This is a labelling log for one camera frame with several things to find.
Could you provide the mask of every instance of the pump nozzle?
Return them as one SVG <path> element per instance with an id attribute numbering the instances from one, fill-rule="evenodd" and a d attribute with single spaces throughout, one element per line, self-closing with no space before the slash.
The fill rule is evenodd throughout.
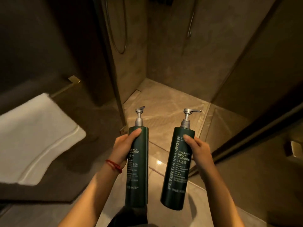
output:
<path id="1" fill-rule="evenodd" d="M 193 112 L 201 112 L 201 110 L 194 110 L 194 109 L 184 108 L 183 112 L 185 114 L 185 119 L 181 122 L 180 127 L 189 129 L 189 127 L 190 127 L 190 121 L 188 119 L 189 115 L 192 114 Z"/>
<path id="2" fill-rule="evenodd" d="M 143 113 L 145 106 L 139 107 L 136 109 L 136 113 L 138 115 L 138 118 L 136 118 L 136 121 L 134 123 L 135 126 L 143 126 L 143 119 L 141 119 L 141 114 Z"/>

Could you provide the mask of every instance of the shampoo bottle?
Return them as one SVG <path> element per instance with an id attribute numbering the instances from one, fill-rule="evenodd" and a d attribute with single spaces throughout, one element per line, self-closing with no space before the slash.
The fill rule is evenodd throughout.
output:
<path id="1" fill-rule="evenodd" d="M 183 135 L 187 134 L 192 138 L 195 137 L 195 132 L 189 129 L 190 121 L 188 119 L 193 112 L 201 111 L 189 108 L 184 109 L 185 119 L 181 122 L 180 127 L 175 127 L 172 136 L 161 193 L 161 203 L 172 210 L 183 209 L 192 154 L 190 146 L 183 139 Z"/>
<path id="2" fill-rule="evenodd" d="M 134 208 L 145 207 L 148 202 L 149 129 L 143 126 L 141 118 L 144 108 L 145 106 L 136 109 L 138 118 L 129 129 L 129 134 L 138 128 L 142 129 L 127 156 L 125 206 Z"/>

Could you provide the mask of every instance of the bathroom floor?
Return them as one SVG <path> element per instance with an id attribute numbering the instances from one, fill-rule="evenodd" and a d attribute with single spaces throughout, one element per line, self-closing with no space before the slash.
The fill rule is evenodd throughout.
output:
<path id="1" fill-rule="evenodd" d="M 180 126 L 185 107 L 202 110 L 190 116 L 191 129 L 196 136 L 205 123 L 210 103 L 177 91 L 149 79 L 145 79 L 133 95 L 125 102 L 125 114 L 129 126 L 134 125 L 135 109 L 146 106 L 142 118 L 149 127 L 149 203 L 148 221 L 156 226 L 213 226 L 204 189 L 188 182 L 184 208 L 173 211 L 160 202 L 164 173 L 169 154 L 173 129 Z M 120 174 L 114 184 L 97 227 L 107 226 L 123 207 L 125 200 L 126 171 Z M 1 218 L 0 226 L 56 226 L 72 205 L 14 205 Z M 238 209 L 245 226 L 268 226 L 264 221 Z"/>

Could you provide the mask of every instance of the red string bracelet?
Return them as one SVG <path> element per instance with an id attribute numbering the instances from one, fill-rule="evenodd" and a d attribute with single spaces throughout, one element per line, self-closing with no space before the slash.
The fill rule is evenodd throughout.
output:
<path id="1" fill-rule="evenodd" d="M 114 163 L 113 161 L 111 161 L 111 160 L 109 160 L 109 159 L 107 159 L 107 160 L 105 160 L 105 161 L 106 161 L 108 164 L 110 164 L 110 165 L 112 166 L 113 169 L 116 169 L 117 171 L 119 171 L 119 174 L 122 173 L 122 169 L 121 169 L 121 167 L 120 167 L 118 164 Z"/>

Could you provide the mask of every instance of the forearm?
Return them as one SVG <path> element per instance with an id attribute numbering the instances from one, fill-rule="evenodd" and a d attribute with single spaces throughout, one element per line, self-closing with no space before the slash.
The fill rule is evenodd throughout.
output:
<path id="1" fill-rule="evenodd" d="M 58 227 L 95 226 L 118 174 L 117 170 L 105 163 Z"/>
<path id="2" fill-rule="evenodd" d="M 243 227 L 235 203 L 217 168 L 213 165 L 200 175 L 205 183 L 214 227 Z"/>

